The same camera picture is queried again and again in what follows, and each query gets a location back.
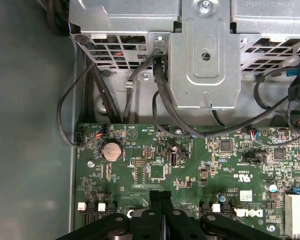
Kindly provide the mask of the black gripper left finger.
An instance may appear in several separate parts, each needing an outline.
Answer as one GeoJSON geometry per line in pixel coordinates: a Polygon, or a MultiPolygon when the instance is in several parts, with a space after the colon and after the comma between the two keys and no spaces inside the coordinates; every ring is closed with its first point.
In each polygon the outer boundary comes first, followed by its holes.
{"type": "Polygon", "coordinates": [[[149,192],[149,208],[141,216],[129,218],[112,213],[95,222],[74,230],[60,240],[159,240],[162,231],[161,192],[149,192]]]}

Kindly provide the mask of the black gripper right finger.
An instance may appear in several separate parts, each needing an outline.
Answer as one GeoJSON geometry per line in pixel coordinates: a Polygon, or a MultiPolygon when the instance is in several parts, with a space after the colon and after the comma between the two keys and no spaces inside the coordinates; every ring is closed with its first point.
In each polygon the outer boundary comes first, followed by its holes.
{"type": "Polygon", "coordinates": [[[161,205],[173,240],[271,240],[260,230],[217,213],[206,213],[199,220],[174,208],[170,191],[161,191],[161,205]]]}

